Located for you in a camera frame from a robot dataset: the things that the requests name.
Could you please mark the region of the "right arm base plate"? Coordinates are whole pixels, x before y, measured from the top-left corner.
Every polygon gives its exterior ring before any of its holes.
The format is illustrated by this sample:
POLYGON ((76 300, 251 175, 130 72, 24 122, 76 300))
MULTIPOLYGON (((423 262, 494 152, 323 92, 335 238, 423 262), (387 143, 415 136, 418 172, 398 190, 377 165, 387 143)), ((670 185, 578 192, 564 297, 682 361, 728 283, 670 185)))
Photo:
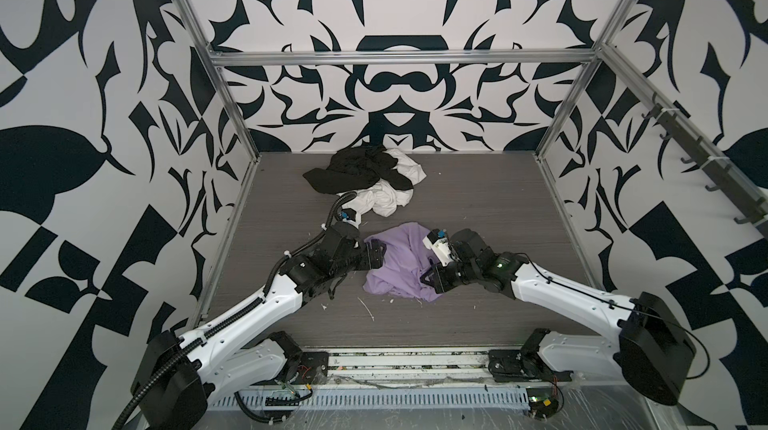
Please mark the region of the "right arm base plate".
POLYGON ((497 383, 571 382, 571 371, 557 372, 536 353, 522 350, 490 350, 488 371, 497 383))

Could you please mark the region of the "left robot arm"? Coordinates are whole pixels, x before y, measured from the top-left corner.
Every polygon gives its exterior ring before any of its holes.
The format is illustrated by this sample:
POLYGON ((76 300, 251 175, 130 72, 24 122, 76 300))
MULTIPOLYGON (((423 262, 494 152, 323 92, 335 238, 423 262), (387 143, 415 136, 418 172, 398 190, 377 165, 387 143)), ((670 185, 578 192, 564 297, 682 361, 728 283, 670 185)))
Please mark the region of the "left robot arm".
POLYGON ((131 385, 131 399, 114 423, 140 412, 152 429, 191 429, 208 407, 255 383, 293 378, 302 351, 284 332, 254 340, 312 299, 332 296, 352 272, 379 269, 385 243, 361 240, 356 227, 328 224, 287 251, 265 285, 219 317, 177 336, 164 331, 148 344, 131 385))

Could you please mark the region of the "small green circuit board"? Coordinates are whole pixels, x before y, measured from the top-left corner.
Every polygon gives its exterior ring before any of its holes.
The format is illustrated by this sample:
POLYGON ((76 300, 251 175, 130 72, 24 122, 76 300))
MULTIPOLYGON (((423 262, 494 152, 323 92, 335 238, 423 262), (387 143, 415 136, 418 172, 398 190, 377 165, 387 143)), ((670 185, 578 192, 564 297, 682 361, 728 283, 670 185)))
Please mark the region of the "small green circuit board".
POLYGON ((530 387, 526 394, 527 415, 534 420, 550 420, 564 407, 565 395, 557 386, 530 387))

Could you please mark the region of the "aluminium frame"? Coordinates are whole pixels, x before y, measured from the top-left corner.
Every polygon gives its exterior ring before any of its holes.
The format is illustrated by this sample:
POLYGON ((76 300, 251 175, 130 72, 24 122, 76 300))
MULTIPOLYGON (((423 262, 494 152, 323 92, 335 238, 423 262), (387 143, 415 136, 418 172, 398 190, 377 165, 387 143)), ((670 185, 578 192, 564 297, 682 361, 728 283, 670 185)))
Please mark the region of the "aluminium frame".
MULTIPOLYGON (((523 144, 540 160, 604 67, 637 97, 657 93, 767 195, 767 0, 175 0, 206 65, 223 69, 386 66, 434 70, 454 98, 466 66, 575 72, 523 144)), ((681 214, 708 249, 765 251, 750 225, 686 195, 681 214)))

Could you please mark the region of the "white cloth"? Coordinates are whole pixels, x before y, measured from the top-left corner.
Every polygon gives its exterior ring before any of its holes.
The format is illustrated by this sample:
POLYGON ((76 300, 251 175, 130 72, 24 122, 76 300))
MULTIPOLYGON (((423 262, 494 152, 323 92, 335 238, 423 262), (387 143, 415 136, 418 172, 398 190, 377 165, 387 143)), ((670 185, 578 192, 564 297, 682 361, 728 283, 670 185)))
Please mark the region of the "white cloth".
POLYGON ((362 216, 372 211, 387 218, 399 207, 407 206, 414 194, 414 187, 427 178, 422 166, 398 149, 388 149, 386 154, 393 157, 397 164, 394 170, 405 177, 413 186, 410 190, 396 190, 388 181, 379 180, 372 187, 360 190, 357 196, 341 207, 341 217, 355 227, 362 222, 362 216))

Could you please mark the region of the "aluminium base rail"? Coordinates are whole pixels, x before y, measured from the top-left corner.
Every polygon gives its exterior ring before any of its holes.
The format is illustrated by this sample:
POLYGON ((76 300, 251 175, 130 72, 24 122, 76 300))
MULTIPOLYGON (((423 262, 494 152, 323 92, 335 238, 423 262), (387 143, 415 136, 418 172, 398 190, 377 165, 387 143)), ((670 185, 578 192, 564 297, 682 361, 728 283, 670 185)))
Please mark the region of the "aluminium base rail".
MULTIPOLYGON (((351 348, 310 349, 330 354, 327 380, 321 384, 397 387, 443 385, 448 383, 505 384, 493 380, 488 371, 488 352, 494 348, 351 348)), ((602 345, 555 349, 556 361, 546 364, 557 372, 571 371, 572 381, 565 383, 617 383, 627 381, 615 363, 609 361, 602 345)), ((201 379, 216 386, 225 396, 251 385, 269 382, 289 360, 274 343, 241 350, 224 362, 201 369, 201 379)))

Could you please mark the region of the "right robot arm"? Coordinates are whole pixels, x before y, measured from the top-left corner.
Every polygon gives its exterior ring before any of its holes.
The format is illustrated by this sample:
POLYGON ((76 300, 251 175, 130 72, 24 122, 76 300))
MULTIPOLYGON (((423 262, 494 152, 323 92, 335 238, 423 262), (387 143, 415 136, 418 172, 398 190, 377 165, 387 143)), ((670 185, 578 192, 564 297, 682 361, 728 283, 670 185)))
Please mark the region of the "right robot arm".
POLYGON ((594 333, 578 337, 536 329, 515 356, 491 362, 495 378, 553 382, 581 372, 622 378, 661 405, 679 402, 702 345, 661 298, 647 292, 631 298, 580 284, 543 269, 525 253, 497 253, 469 229, 453 236, 432 230, 422 243, 437 261, 420 281, 436 293, 478 284, 548 309, 594 333))

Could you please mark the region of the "purple cloth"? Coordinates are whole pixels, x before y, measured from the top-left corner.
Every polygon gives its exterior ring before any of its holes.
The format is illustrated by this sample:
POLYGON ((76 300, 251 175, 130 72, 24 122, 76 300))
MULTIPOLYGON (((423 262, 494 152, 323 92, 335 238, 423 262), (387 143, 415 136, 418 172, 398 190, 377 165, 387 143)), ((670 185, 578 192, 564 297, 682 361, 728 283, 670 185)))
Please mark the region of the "purple cloth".
POLYGON ((434 252, 423 244, 429 233, 426 227, 410 222, 366 238, 366 243, 383 243, 386 250, 382 266, 367 272, 364 291, 424 302, 437 300, 440 295, 420 281, 421 276, 439 262, 434 252))

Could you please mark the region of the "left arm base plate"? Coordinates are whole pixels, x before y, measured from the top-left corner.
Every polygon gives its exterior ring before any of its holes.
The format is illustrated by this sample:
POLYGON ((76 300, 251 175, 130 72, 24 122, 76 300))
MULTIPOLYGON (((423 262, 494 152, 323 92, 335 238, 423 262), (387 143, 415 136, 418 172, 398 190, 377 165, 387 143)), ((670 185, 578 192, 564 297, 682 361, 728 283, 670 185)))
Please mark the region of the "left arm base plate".
POLYGON ((327 380, 330 354, 324 351, 303 352, 289 360, 270 384, 315 385, 327 380))

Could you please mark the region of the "grey wall hook rail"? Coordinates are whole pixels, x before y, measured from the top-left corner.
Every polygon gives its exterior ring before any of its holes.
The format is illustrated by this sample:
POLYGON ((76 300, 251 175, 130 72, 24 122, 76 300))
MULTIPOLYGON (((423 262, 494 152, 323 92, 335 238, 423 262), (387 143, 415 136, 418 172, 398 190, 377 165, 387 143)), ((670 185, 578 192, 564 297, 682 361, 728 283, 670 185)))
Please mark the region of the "grey wall hook rail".
POLYGON ((663 176, 663 158, 670 147, 683 154, 680 163, 694 171, 702 171, 710 181, 705 189, 722 193, 739 211, 737 225, 754 227, 767 239, 767 195, 687 116, 684 110, 666 105, 657 93, 641 97, 647 112, 645 122, 660 128, 661 145, 656 157, 657 170, 663 176))

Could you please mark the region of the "black cloth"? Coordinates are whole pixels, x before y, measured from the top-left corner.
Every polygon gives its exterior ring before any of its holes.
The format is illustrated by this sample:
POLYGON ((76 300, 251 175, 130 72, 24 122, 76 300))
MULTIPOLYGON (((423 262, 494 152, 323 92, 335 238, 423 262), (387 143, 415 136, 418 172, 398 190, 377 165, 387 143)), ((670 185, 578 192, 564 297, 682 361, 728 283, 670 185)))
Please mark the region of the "black cloth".
POLYGON ((367 190, 380 180, 394 190, 412 190, 414 184, 397 169, 398 160, 383 146, 364 146, 340 150, 325 169, 314 168, 303 178, 318 193, 335 195, 367 190))

